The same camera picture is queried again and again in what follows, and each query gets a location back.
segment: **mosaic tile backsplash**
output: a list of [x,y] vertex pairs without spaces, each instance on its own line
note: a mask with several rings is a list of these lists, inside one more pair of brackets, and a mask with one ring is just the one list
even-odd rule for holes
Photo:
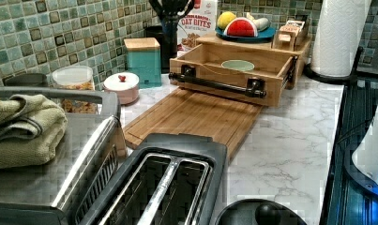
[[[279,28],[295,14],[311,18],[315,36],[322,0],[219,0],[225,10],[268,18]],[[125,70],[124,38],[142,38],[157,24],[146,0],[0,0],[0,85],[20,73],[50,74],[69,65],[94,70],[96,88]],[[360,46],[360,66],[369,67],[378,41],[378,0],[373,0]]]
[[123,39],[142,38],[157,20],[146,0],[0,0],[0,85],[20,73],[84,65],[99,90],[125,70]]
[[[244,16],[244,13],[250,12],[254,17],[266,17],[274,28],[280,28],[289,17],[296,14],[308,15],[311,18],[309,33],[315,39],[322,4],[322,0],[220,0],[218,14],[228,10],[236,13],[237,16]],[[364,48],[360,57],[360,66],[371,66],[377,41],[378,0],[372,0],[359,43],[359,46]]]

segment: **oat bites box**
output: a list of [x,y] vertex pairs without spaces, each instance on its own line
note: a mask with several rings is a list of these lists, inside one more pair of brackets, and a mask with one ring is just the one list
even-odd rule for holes
[[194,9],[177,26],[177,49],[189,51],[196,38],[215,31],[218,0],[194,0]]

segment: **wooden cutting board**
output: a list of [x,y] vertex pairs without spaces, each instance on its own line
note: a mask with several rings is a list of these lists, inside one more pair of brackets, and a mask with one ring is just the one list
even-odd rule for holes
[[252,128],[263,106],[177,88],[124,127],[127,146],[136,149],[150,133],[212,137],[228,148],[228,158]]

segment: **green towel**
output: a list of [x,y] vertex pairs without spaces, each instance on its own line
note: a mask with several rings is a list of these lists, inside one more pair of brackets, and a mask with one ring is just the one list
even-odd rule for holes
[[66,127],[63,109],[43,95],[0,100],[0,169],[53,159]]

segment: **fruit plate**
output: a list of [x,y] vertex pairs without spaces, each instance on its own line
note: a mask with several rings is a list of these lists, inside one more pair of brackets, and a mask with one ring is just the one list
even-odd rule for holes
[[264,31],[258,32],[258,37],[236,37],[236,36],[226,36],[223,34],[223,30],[220,28],[216,28],[216,36],[218,38],[222,38],[225,40],[231,40],[236,42],[244,42],[244,43],[264,43],[269,42],[273,38],[274,34],[276,33],[276,29],[273,27],[268,27]]

